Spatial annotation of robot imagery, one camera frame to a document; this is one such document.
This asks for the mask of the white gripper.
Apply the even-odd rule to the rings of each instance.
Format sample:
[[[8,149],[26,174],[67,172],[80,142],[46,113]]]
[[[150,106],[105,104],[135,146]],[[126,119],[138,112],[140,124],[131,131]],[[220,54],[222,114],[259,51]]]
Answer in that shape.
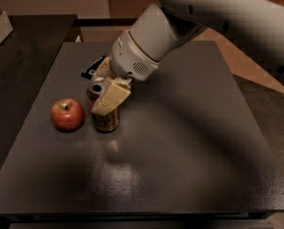
[[[92,75],[90,91],[97,98],[91,112],[102,116],[111,113],[131,94],[132,80],[126,77],[142,82],[157,69],[158,63],[136,45],[130,31],[123,31],[113,43],[110,57],[105,56]],[[119,77],[111,78],[112,73]]]

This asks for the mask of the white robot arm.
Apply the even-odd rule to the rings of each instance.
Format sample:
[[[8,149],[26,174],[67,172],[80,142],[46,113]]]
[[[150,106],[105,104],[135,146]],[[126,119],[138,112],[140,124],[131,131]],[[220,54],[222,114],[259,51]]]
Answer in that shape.
[[[210,28],[284,85],[284,7],[268,0],[158,0],[113,43],[96,76],[102,92],[91,105],[107,115],[130,94],[132,80],[144,81],[159,61]]]

